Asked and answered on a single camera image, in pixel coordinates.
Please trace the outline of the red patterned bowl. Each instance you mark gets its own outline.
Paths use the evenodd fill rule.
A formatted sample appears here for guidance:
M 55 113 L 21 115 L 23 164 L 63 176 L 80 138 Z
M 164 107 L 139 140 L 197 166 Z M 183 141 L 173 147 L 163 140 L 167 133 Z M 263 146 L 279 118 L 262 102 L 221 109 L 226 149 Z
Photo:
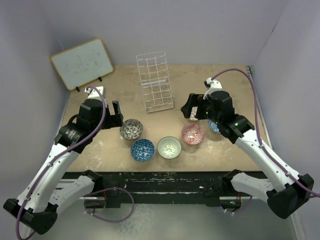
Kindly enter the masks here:
M 189 145 L 199 145 L 205 138 L 204 129 L 196 123 L 190 123 L 185 125 L 181 129 L 181 138 Z

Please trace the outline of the light blue patterned bowl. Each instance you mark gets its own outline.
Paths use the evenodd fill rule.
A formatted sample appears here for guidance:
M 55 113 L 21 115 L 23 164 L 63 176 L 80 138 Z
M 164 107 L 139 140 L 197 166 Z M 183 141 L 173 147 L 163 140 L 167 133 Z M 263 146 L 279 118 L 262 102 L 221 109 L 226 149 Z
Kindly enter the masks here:
M 218 134 L 220 133 L 220 130 L 215 122 L 208 120 L 207 124 L 208 124 L 208 127 L 211 131 L 213 131 L 214 133 L 218 133 Z

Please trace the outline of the green and white bowl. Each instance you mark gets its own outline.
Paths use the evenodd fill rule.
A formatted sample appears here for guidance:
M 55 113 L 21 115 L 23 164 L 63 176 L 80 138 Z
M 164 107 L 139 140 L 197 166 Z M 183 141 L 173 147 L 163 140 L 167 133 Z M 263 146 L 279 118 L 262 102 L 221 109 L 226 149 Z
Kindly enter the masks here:
M 182 145 L 177 138 L 166 136 L 158 142 L 157 150 L 161 157 L 171 160 L 180 155 L 182 152 Z

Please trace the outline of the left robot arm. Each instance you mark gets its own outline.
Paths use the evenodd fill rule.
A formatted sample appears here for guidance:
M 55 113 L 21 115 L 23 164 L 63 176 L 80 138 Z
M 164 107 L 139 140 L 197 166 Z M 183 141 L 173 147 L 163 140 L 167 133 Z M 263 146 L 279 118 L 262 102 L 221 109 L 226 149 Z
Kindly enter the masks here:
M 114 114 L 110 114 L 104 99 L 86 99 L 78 114 L 60 128 L 47 159 L 31 183 L 17 198 L 5 201 L 3 208 L 16 219 L 15 234 L 19 240 L 48 232 L 58 215 L 80 197 L 101 194 L 103 177 L 91 170 L 61 190 L 56 187 L 100 130 L 123 125 L 119 102 L 113 101 L 112 105 Z

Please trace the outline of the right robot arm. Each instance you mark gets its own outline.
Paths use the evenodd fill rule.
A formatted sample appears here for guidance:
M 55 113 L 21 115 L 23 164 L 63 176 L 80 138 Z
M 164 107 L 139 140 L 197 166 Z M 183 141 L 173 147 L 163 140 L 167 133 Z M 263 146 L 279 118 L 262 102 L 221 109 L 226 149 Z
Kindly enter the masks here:
M 217 124 L 220 134 L 244 151 L 262 170 L 265 179 L 233 170 L 222 180 L 222 190 L 228 196 L 237 192 L 248 194 L 267 203 L 272 212 L 281 219 L 309 201 L 314 179 L 309 174 L 301 175 L 288 166 L 263 141 L 258 126 L 245 116 L 235 113 L 229 93 L 218 90 L 209 95 L 191 93 L 180 109 L 189 118 L 196 107 L 196 118 L 211 120 Z

